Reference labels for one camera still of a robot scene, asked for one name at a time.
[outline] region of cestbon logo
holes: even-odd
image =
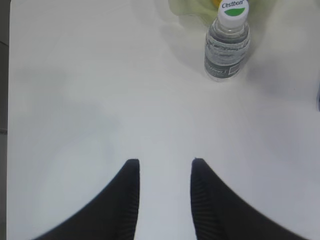
[[[234,6],[239,6],[239,5],[244,4],[244,1],[245,1],[245,0],[233,1],[233,2],[230,2],[230,3],[224,3],[224,4],[222,4],[222,8],[223,8],[223,9],[226,9],[226,8],[230,8],[230,7],[234,7]],[[226,10],[226,11],[224,11],[224,12],[225,12],[225,14],[227,14],[228,16],[235,17],[235,16],[239,16],[240,14],[242,14],[242,13],[245,11],[245,9],[246,9],[245,7],[242,7],[242,8],[232,8],[232,9]]]

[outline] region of plastic bottle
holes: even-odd
[[[222,82],[235,76],[250,45],[247,0],[222,0],[217,18],[205,37],[204,67],[209,77]]]

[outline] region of white table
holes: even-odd
[[[195,240],[201,157],[263,214],[319,240],[319,27],[318,2],[279,0],[241,74],[216,83],[206,28],[166,0],[12,0],[7,239],[63,222],[139,158],[135,239]]]

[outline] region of white bottle cap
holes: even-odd
[[[235,29],[244,24],[249,13],[247,0],[222,0],[219,6],[219,22],[228,29]]]

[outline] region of bottle label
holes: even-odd
[[[207,57],[205,58],[205,61],[206,67],[209,68],[207,71],[209,71],[210,75],[219,79],[227,79],[236,75],[241,66],[241,62],[227,66],[216,65],[210,62]]]

